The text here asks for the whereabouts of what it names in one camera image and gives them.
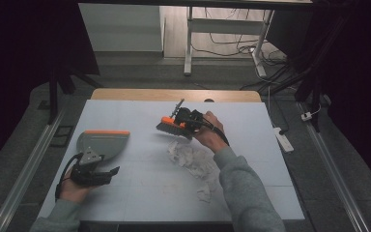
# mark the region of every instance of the left hand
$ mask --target left hand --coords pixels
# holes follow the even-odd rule
[[[70,177],[71,169],[66,173],[65,180],[62,182],[62,190],[59,198],[80,204],[86,198],[87,194],[96,187],[80,186],[71,180]]]

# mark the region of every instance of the cable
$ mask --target cable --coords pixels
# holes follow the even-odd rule
[[[59,183],[56,186],[55,191],[55,200],[59,199],[60,192],[62,191],[62,182],[68,180],[68,178],[64,179],[66,172],[68,171],[69,166],[71,165],[71,162],[74,161],[74,159],[80,159],[83,157],[83,153],[79,153],[77,155],[74,155],[71,159],[69,159],[68,163],[65,166],[65,169],[63,169],[62,175],[60,176]]]
[[[328,25],[325,28],[325,31],[321,33],[321,36],[319,37],[319,39],[316,40],[316,42],[313,43],[312,46],[307,48],[306,51],[304,51],[302,54],[298,55],[297,57],[291,58],[289,60],[289,63],[290,64],[297,63],[298,67],[302,67],[304,64],[307,64],[311,60],[312,55],[315,54],[317,47],[320,46],[320,43],[323,42],[327,38],[327,36],[330,34],[330,32],[333,30],[334,25],[335,25],[335,22],[332,22],[330,25]]]
[[[225,136],[224,132],[222,132],[218,127],[214,126],[214,124],[212,124],[210,121],[208,121],[207,119],[203,118],[204,121],[206,121],[207,123],[203,123],[203,126],[205,127],[208,127],[209,129],[211,129],[212,131],[214,131],[216,134],[219,135],[219,137],[222,138],[222,140],[228,145],[230,146],[230,143],[228,142],[228,139],[227,137]]]
[[[238,47],[238,51],[240,54],[250,54],[252,53],[252,51],[250,51],[251,50],[250,48],[255,48],[255,46],[256,46],[255,44],[240,46]]]
[[[265,12],[266,10],[263,11],[263,21],[265,20]]]
[[[279,77],[281,77],[282,74],[284,74],[285,72],[287,72],[288,70],[290,70],[291,67],[288,66],[288,65],[284,65],[283,67],[281,67],[278,71],[276,71],[272,76],[270,76],[270,80],[267,81],[267,83],[265,83],[261,88],[258,89],[258,93],[261,94],[262,90],[266,87],[268,87],[270,84],[280,84],[279,82],[275,82]]]
[[[209,51],[209,50],[200,50],[200,49],[197,49],[197,48],[195,48],[194,45],[192,45],[192,44],[191,44],[191,47],[192,47],[192,49],[194,49],[194,50],[196,50],[196,51],[207,52],[207,53],[211,53],[211,54],[219,55],[219,56],[234,56],[234,55],[238,55],[238,54],[240,54],[239,52],[231,53],[231,54],[219,54],[219,53],[215,53],[215,52],[212,52],[212,51]]]
[[[274,96],[272,96],[273,100],[275,101],[276,103],[276,106],[278,107],[279,109],[279,112],[281,113],[282,115],[282,120],[284,121],[285,125],[287,126],[287,128],[285,130],[283,130],[281,128],[281,131],[279,132],[280,134],[283,134],[287,131],[289,131],[289,123],[288,123],[288,120],[285,118],[285,114],[282,112],[282,109],[281,109],[281,106],[279,105],[278,101],[276,100],[276,98]]]
[[[251,43],[251,42],[258,42],[258,40],[252,40],[252,41],[241,41],[241,42],[216,42],[213,39],[212,33],[210,33],[210,38],[214,44],[237,44],[237,43]]]
[[[249,15],[249,9],[246,12],[245,21],[248,19],[248,15]],[[240,49],[238,48],[238,45],[240,44],[240,41],[241,41],[242,38],[243,38],[243,34],[240,35],[240,39],[237,42],[237,51],[240,51]]]
[[[311,115],[314,115],[314,114],[318,113],[320,110],[321,110],[321,104],[319,104],[319,109],[317,111],[311,113]]]
[[[271,117],[271,101],[270,101],[271,96],[270,96],[270,88],[271,88],[271,86],[268,86],[268,115],[269,115],[269,117],[270,117],[272,127],[275,128],[275,123],[273,122],[272,117]]]
[[[272,53],[276,52],[276,51],[271,52],[271,53],[268,55],[268,58],[265,58],[265,56],[264,56],[264,51],[261,50],[261,56],[262,56],[261,61],[263,61],[264,63],[266,63],[266,64],[269,65],[269,66],[275,66],[275,65],[283,65],[283,64],[287,64],[286,60],[283,60],[283,59],[277,59],[277,60],[275,60],[275,59],[271,59],[271,58],[270,58],[270,55],[271,55]]]
[[[210,88],[207,88],[204,85],[200,85],[199,83],[196,83],[196,82],[193,82],[192,84],[195,85],[195,86],[201,87],[203,89],[206,89],[206,90],[211,90]]]
[[[231,15],[227,16],[225,19],[228,19],[236,14],[237,9],[231,10]]]
[[[278,78],[280,78],[281,76],[282,76],[282,74],[284,74],[286,71],[284,71],[284,72],[282,72],[282,73],[280,73],[278,76],[276,76],[272,81],[276,81],[276,79],[278,79]],[[290,78],[292,78],[292,76],[294,76],[293,74],[290,74],[289,76],[287,76],[286,77],[286,79],[285,80],[283,80],[283,81],[286,81],[286,80],[289,80]],[[264,86],[262,86],[257,92],[260,94],[260,95],[262,95],[262,91],[263,91],[263,89],[264,88],[266,88],[267,86],[270,86],[271,85],[271,83],[266,83],[266,84],[264,84]]]
[[[279,68],[279,69],[278,69],[274,74],[272,74],[269,78],[274,78],[276,75],[279,75],[280,72],[285,73],[286,71],[285,71],[284,69],[286,69],[286,68],[289,68],[288,65],[285,65],[285,66]],[[257,73],[257,77],[258,77],[261,81],[260,81],[260,82],[257,82],[257,83],[246,84],[246,85],[242,86],[239,90],[242,90],[242,89],[244,89],[244,88],[246,88],[246,87],[250,87],[250,86],[257,85],[257,84],[261,84],[261,83],[264,83],[264,82],[267,82],[267,83],[272,82],[272,80],[266,80],[266,79],[263,79],[263,78],[259,77],[258,71],[257,71],[256,69],[255,69],[255,72]],[[261,92],[262,89],[264,89],[266,86],[267,86],[267,84],[264,85],[264,86],[262,86],[259,90],[257,90],[257,92]]]

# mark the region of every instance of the table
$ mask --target table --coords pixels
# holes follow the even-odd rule
[[[173,136],[156,130],[164,113],[171,114],[180,99],[183,107],[202,112],[213,110],[227,125],[233,150],[245,156],[262,179],[272,204],[283,219],[302,219],[293,183],[271,129],[268,111],[256,92],[209,90],[97,89],[86,102],[55,181],[44,200],[40,216],[53,205],[56,180],[66,162],[76,153],[76,140],[85,130],[130,131],[125,150],[117,158],[100,165],[102,170],[120,166],[110,185],[96,188],[82,205],[81,220],[108,223],[193,223],[231,222],[218,182],[219,170],[209,178],[191,176],[189,170],[171,161],[168,148],[187,148],[204,154],[214,163],[212,152],[195,139]],[[212,181],[210,202],[202,201],[200,188]]]
[[[171,90],[171,89],[96,89],[91,100],[120,101],[179,101],[203,102],[206,99],[215,102],[261,102],[261,97],[254,91],[223,90]]]

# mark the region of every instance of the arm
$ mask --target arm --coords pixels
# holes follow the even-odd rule
[[[94,187],[82,187],[69,179],[71,171],[65,175],[62,183],[60,198],[56,201],[55,207],[47,218],[39,217],[31,227],[35,231],[77,231],[80,221],[77,215],[80,204],[86,195]]]
[[[207,112],[204,117],[223,131],[222,124]],[[285,231],[281,217],[273,208],[265,188],[244,157],[237,157],[222,139],[202,128],[195,138],[214,152],[220,169],[219,182],[236,231]]]

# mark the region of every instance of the wall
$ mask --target wall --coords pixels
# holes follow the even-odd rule
[[[79,4],[95,51],[162,51],[160,6]]]

